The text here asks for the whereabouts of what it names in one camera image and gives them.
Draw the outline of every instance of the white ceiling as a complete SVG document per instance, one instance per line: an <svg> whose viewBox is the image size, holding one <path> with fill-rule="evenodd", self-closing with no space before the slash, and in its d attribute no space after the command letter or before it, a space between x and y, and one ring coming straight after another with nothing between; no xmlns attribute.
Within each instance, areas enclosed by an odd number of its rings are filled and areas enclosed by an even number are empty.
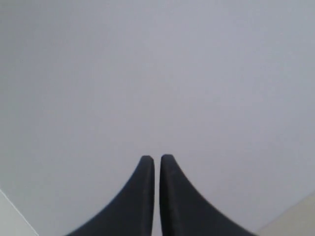
<svg viewBox="0 0 315 236"><path fill-rule="evenodd" d="M315 189L314 23L314 1L1 3L0 188L64 235L172 153L258 230Z"/></svg>

